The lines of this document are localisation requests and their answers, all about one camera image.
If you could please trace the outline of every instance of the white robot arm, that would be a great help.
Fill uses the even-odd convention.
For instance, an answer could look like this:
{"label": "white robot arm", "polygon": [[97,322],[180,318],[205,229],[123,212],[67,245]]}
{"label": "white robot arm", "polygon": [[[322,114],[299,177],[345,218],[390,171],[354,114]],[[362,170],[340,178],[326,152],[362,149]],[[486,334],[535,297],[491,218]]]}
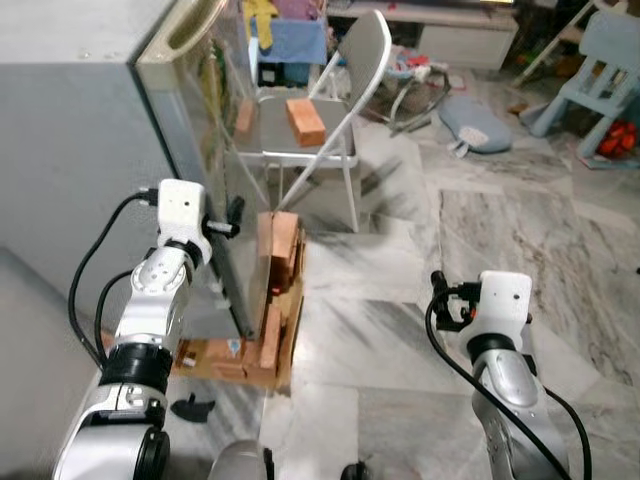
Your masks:
{"label": "white robot arm", "polygon": [[[471,360],[473,378],[533,432],[567,474],[567,450],[549,418],[545,388],[520,353],[523,331],[530,328],[531,278],[485,271],[477,283],[462,284],[454,295],[469,302],[461,312],[463,322],[452,320],[446,295],[439,295],[448,289],[442,272],[434,272],[431,281],[441,298],[434,306],[436,329],[459,332],[460,349]],[[472,406],[486,434],[495,480],[563,478],[522,429],[477,389]]]}
{"label": "white robot arm", "polygon": [[[61,451],[55,480],[163,478],[170,449],[162,431],[168,377],[194,272],[212,255],[202,232],[204,216],[201,185],[160,183],[158,248],[131,274],[131,298],[115,344]],[[244,476],[214,475],[221,470]],[[251,441],[231,445],[214,472],[210,478],[267,480],[262,449]]]}

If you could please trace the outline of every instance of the black cable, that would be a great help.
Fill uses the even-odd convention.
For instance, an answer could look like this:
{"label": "black cable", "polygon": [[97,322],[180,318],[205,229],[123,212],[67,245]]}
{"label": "black cable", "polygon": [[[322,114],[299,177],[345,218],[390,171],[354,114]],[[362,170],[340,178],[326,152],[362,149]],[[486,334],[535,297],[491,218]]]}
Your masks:
{"label": "black cable", "polygon": [[567,411],[567,413],[571,417],[571,420],[573,420],[573,423],[576,425],[576,430],[578,430],[578,435],[580,436],[580,443],[582,443],[582,464],[583,464],[582,477],[584,478],[584,480],[591,480],[591,476],[593,475],[592,473],[593,466],[592,466],[592,460],[591,460],[591,445],[589,444],[589,436],[587,435],[587,431],[585,430],[584,425],[582,424],[582,421],[578,416],[578,413],[560,395],[548,389],[547,387],[544,387],[544,390],[545,392],[547,392],[547,395],[553,398],[556,402],[560,404],[562,408],[564,408]]}
{"label": "black cable", "polygon": [[100,298],[98,298],[98,306],[96,307],[96,318],[93,322],[93,335],[96,341],[96,349],[98,350],[98,357],[100,358],[100,362],[102,365],[107,363],[107,353],[104,350],[104,344],[102,343],[102,311],[104,310],[104,303],[107,300],[107,295],[109,295],[109,291],[111,288],[118,283],[121,279],[125,277],[130,277],[133,273],[133,270],[128,270],[126,272],[119,273],[111,280],[107,282],[107,284],[100,292]]}
{"label": "black cable", "polygon": [[535,433],[531,431],[529,427],[527,427],[522,420],[515,416],[515,414],[509,410],[507,406],[505,406],[500,400],[498,400],[489,390],[487,390],[480,382],[478,382],[472,375],[470,375],[464,368],[462,368],[453,358],[451,358],[447,352],[440,346],[438,340],[436,339],[435,333],[433,331],[433,326],[431,325],[431,316],[433,314],[434,305],[447,298],[449,295],[457,293],[456,288],[448,288],[431,299],[429,302],[429,306],[427,307],[427,312],[425,313],[425,328],[427,330],[427,336],[429,337],[429,341],[435,351],[440,355],[440,357],[451,367],[453,368],[458,375],[464,378],[473,388],[475,388],[478,392],[482,394],[484,398],[487,399],[489,403],[491,403],[494,407],[496,407],[500,412],[504,414],[516,427],[524,433],[524,435],[533,443],[540,453],[544,455],[544,457],[553,465],[553,467],[557,470],[558,474],[564,480],[571,480],[571,477],[564,469],[560,461],[555,457],[553,453],[547,448],[547,446],[542,443],[542,441],[536,436]]}
{"label": "black cable", "polygon": [[76,334],[76,337],[78,337],[78,340],[80,341],[82,346],[85,348],[85,350],[87,351],[87,353],[89,354],[91,359],[101,369],[102,369],[103,365],[102,365],[102,362],[100,361],[100,357],[98,355],[98,352],[94,348],[94,346],[91,345],[91,342],[89,342],[89,339],[84,334],[84,332],[82,331],[82,328],[80,328],[80,324],[78,323],[78,316],[76,314],[76,293],[78,291],[78,284],[80,283],[80,277],[82,276],[82,272],[84,272],[84,269],[87,266],[87,263],[89,263],[89,260],[91,259],[91,257],[96,253],[96,250],[98,250],[98,248],[100,248],[100,245],[102,244],[102,242],[104,241],[105,237],[109,233],[109,230],[111,229],[111,227],[113,226],[113,224],[117,220],[118,215],[120,215],[120,212],[122,212],[122,210],[124,210],[124,208],[129,203],[131,203],[131,202],[133,202],[135,200],[146,200],[146,201],[150,202],[152,205],[153,204],[157,205],[158,204],[158,190],[157,189],[151,189],[151,190],[148,190],[148,191],[136,192],[136,193],[134,193],[132,195],[129,195],[122,202],[120,202],[120,205],[118,205],[118,207],[115,209],[115,211],[111,214],[111,218],[109,218],[109,221],[105,225],[105,227],[102,230],[102,233],[100,234],[98,239],[93,243],[93,245],[91,246],[89,251],[85,254],[85,256],[80,261],[80,265],[78,265],[78,268],[76,269],[76,273],[73,276],[73,280],[71,281],[71,287],[69,287],[69,300],[67,301],[67,311],[68,311],[68,314],[69,314],[69,323],[71,324],[71,328],[73,329],[73,332]]}

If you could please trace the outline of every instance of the blue cloth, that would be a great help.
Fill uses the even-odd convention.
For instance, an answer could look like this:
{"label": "blue cloth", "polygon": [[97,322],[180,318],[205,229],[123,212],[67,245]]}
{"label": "blue cloth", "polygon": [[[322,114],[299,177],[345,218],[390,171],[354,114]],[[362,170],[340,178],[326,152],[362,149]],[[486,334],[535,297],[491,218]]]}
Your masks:
{"label": "blue cloth", "polygon": [[[251,35],[257,37],[256,21],[251,19]],[[273,45],[260,50],[258,59],[270,63],[327,63],[325,25],[318,20],[271,20]]]}

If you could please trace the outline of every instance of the red toy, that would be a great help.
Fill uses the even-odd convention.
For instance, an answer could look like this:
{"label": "red toy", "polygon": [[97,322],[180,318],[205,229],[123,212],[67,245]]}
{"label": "red toy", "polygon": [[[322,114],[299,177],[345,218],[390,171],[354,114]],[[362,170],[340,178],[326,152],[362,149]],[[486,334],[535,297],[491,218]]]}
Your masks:
{"label": "red toy", "polygon": [[619,158],[630,152],[638,142],[638,129],[631,122],[618,120],[598,146],[598,153],[607,158]]}

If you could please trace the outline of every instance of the wall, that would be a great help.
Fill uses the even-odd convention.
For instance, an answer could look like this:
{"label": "wall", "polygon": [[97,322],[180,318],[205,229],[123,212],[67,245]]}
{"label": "wall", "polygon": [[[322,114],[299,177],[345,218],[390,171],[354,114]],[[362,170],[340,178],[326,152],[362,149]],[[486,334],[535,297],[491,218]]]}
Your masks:
{"label": "wall", "polygon": [[0,479],[48,479],[96,369],[64,299],[3,248],[0,315]]}

